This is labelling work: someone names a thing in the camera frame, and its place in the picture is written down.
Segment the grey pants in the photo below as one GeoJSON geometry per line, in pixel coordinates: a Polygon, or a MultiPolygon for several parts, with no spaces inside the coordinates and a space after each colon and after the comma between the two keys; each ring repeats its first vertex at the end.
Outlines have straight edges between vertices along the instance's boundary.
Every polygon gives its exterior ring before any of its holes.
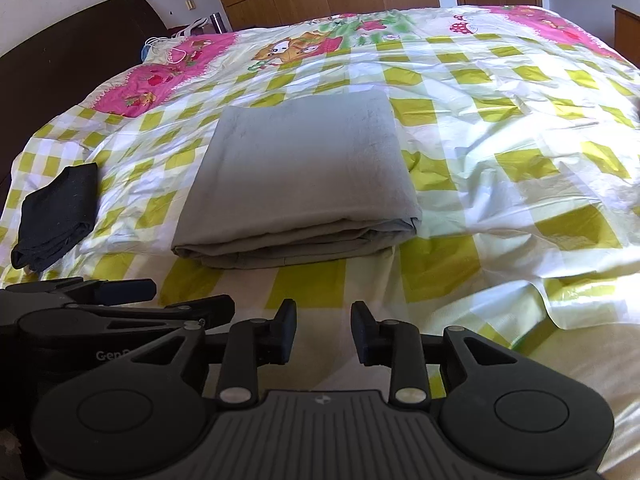
{"type": "Polygon", "coordinates": [[[422,210],[381,91],[229,106],[172,251],[218,269],[359,257],[411,240],[422,210]]]}

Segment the black folded cloth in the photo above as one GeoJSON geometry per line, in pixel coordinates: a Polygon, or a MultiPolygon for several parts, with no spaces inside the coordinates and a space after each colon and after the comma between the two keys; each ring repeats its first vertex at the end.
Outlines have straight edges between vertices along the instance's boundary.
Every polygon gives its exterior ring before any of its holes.
{"type": "Polygon", "coordinates": [[[47,270],[92,232],[98,208],[99,166],[90,162],[65,167],[24,199],[11,252],[14,269],[47,270]]]}

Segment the dark wooden headboard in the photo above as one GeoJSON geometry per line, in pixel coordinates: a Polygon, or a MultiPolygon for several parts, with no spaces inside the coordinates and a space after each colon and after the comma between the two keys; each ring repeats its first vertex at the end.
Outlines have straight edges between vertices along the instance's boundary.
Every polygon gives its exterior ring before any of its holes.
{"type": "Polygon", "coordinates": [[[1,197],[28,139],[99,84],[141,62],[167,27],[146,0],[106,0],[64,18],[1,57],[1,197]]]}

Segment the checkered cartoon bed sheet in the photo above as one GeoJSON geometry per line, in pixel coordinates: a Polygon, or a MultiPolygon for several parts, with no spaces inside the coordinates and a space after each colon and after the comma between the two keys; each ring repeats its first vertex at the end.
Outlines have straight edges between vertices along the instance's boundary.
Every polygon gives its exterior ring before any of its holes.
{"type": "Polygon", "coordinates": [[[50,119],[11,168],[1,252],[21,206],[65,167],[95,162],[94,231],[48,278],[152,278],[156,302],[213,294],[240,315],[298,305],[287,367],[267,388],[384,388],[361,367],[348,310],[366,302],[427,333],[475,330],[596,389],[615,432],[609,479],[639,474],[639,72],[558,14],[456,6],[337,14],[152,43],[142,64],[50,119]],[[378,90],[392,106],[423,212],[376,255],[214,270],[170,243],[229,106],[378,90]]]}

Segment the metal cup on nightstand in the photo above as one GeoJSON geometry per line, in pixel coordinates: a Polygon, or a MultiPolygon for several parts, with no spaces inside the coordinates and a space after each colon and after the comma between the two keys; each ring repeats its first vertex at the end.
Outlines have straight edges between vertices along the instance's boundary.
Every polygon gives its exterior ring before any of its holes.
{"type": "Polygon", "coordinates": [[[224,24],[224,20],[219,12],[209,15],[209,24],[215,34],[225,34],[228,32],[226,24],[224,24]]]}

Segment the wooden furniture at right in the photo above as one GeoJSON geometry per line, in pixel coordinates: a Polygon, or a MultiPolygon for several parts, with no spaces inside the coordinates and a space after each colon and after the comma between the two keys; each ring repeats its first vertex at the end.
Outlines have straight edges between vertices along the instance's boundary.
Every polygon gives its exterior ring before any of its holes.
{"type": "Polygon", "coordinates": [[[614,48],[635,66],[640,64],[640,16],[620,6],[614,9],[614,48]]]}

